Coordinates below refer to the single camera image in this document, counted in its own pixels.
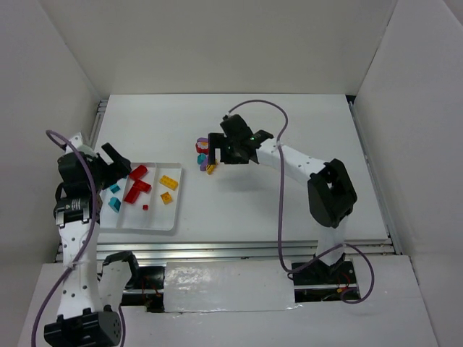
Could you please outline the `yellow striped brick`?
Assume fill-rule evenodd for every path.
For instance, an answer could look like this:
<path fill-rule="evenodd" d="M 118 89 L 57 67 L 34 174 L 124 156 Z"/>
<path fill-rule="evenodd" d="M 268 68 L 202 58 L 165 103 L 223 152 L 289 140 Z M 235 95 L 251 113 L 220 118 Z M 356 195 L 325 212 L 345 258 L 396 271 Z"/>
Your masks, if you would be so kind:
<path fill-rule="evenodd" d="M 216 164 L 216 163 L 215 163 L 215 164 L 208 164 L 208 165 L 206 166 L 205 172 L 206 172 L 208 175 L 211 175 L 211 174 L 215 171 L 216 167 L 217 167 L 217 164 Z"/>

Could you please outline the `teal purple brick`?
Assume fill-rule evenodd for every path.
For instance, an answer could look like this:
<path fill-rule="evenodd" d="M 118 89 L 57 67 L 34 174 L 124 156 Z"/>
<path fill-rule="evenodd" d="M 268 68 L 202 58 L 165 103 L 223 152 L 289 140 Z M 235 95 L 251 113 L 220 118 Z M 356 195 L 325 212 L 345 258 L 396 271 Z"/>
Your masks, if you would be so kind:
<path fill-rule="evenodd" d="M 208 165 L 208 155 L 206 155 L 205 153 L 199 154 L 197 157 L 197 163 L 202 172 L 206 171 Z"/>

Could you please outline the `red long brick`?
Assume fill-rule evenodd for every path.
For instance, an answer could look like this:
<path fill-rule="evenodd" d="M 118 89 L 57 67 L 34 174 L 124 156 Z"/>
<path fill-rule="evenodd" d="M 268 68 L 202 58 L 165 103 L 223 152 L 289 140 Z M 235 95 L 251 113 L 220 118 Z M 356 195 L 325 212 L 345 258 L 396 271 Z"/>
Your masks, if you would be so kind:
<path fill-rule="evenodd" d="M 138 197 L 140 196 L 140 190 L 137 189 L 136 187 L 131 187 L 128 191 L 128 193 L 124 197 L 124 202 L 127 204 L 135 204 Z"/>

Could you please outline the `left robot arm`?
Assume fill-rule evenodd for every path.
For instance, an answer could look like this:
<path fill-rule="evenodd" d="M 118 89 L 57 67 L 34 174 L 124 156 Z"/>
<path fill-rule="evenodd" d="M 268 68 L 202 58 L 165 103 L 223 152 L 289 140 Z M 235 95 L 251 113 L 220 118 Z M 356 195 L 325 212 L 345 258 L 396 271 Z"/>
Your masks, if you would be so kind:
<path fill-rule="evenodd" d="M 107 163 L 81 133 L 66 138 L 46 135 L 64 154 L 59 157 L 61 183 L 55 192 L 55 224 L 61 238 L 64 272 L 46 295 L 33 323 L 31 344 L 51 297 L 60 293 L 54 322 L 43 327 L 49 346 L 123 346 L 127 327 L 122 312 L 126 287 L 137 281 L 139 266 L 131 251 L 110 254 L 99 264 L 97 243 L 101 191 L 130 172 L 130 161 L 106 143 Z"/>

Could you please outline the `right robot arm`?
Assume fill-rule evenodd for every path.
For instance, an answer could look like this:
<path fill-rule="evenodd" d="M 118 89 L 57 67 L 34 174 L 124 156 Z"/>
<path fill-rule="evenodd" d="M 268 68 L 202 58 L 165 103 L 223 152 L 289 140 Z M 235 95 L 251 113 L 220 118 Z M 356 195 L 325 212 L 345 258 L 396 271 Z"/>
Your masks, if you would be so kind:
<path fill-rule="evenodd" d="M 313 259 L 284 270 L 289 275 L 312 270 L 325 277 L 339 271 L 345 260 L 345 221 L 357 202 L 344 163 L 301 153 L 265 130 L 254 132 L 238 114 L 225 116 L 220 126 L 220 132 L 208 134 L 208 162 L 255 163 L 276 169 L 280 173 L 279 199 L 297 193 L 307 207 L 307 220 L 319 232 Z"/>

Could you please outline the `yellow small square brick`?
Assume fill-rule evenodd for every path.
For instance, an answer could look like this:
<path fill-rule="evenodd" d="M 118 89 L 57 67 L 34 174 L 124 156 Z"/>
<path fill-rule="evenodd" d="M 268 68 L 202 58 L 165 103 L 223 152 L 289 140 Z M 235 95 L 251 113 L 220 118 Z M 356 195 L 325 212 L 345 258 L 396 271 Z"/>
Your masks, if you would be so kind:
<path fill-rule="evenodd" d="M 163 204 L 168 205 L 173 202 L 172 196 L 169 194 L 169 192 L 164 192 L 163 194 L 160 195 L 160 198 L 163 202 Z"/>

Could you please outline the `teal small brick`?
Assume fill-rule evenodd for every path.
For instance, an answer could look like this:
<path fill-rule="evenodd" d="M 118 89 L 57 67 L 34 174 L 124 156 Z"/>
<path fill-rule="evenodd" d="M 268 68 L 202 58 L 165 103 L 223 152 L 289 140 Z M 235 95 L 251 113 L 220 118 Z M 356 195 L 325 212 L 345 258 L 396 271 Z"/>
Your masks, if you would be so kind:
<path fill-rule="evenodd" d="M 117 193 L 121 188 L 118 184 L 113 184 L 109 187 L 110 191 L 115 194 Z"/>

